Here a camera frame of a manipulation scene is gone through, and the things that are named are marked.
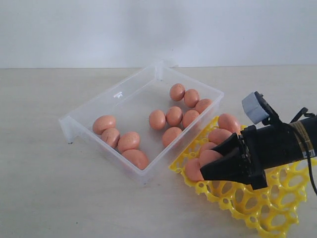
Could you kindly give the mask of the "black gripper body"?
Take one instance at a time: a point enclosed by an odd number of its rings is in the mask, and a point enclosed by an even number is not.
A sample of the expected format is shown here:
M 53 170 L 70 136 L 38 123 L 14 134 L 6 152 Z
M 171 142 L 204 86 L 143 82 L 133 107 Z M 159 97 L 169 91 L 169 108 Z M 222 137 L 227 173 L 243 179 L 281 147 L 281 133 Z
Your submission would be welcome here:
M 301 146 L 295 129 L 288 125 L 245 128 L 241 136 L 251 162 L 253 190 L 267 187 L 265 170 L 301 160 Z

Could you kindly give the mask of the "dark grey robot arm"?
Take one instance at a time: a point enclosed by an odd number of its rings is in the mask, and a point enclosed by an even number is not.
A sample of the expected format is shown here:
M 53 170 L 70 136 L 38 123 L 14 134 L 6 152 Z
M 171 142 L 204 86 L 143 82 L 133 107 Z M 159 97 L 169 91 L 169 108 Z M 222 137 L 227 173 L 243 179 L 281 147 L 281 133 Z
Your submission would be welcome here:
M 201 167 L 204 180 L 233 181 L 267 187 L 266 169 L 311 159 L 317 155 L 317 119 L 306 118 L 290 124 L 277 123 L 257 129 L 245 128 L 232 134 L 214 149 L 222 155 Z

